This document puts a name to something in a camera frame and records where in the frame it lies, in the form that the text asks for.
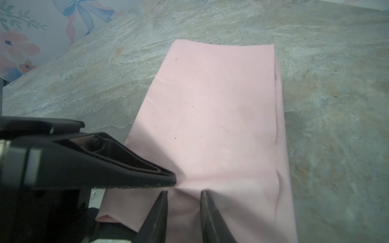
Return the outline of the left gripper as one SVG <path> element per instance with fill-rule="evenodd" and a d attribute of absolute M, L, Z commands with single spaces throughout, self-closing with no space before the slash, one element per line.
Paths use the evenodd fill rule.
<path fill-rule="evenodd" d="M 68 119 L 1 118 L 1 242 L 95 243 L 104 238 L 91 190 L 176 184 L 175 173 L 106 133 Z"/>

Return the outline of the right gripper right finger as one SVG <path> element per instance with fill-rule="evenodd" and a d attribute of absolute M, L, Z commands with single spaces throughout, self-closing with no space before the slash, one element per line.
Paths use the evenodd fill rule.
<path fill-rule="evenodd" d="M 209 190 L 201 192 L 200 214 L 204 243 L 237 243 Z"/>

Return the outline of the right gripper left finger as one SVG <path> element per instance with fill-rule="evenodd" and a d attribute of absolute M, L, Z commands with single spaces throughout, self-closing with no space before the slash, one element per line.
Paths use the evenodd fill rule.
<path fill-rule="evenodd" d="M 165 243 L 168 217 L 168 192 L 162 191 L 132 243 Z"/>

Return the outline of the purple wrapping paper sheet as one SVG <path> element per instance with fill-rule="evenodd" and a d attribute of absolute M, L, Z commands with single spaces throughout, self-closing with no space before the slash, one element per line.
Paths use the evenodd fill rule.
<path fill-rule="evenodd" d="M 202 241 L 205 189 L 237 242 L 298 241 L 273 45 L 175 40 L 125 146 L 176 175 L 167 242 Z"/>

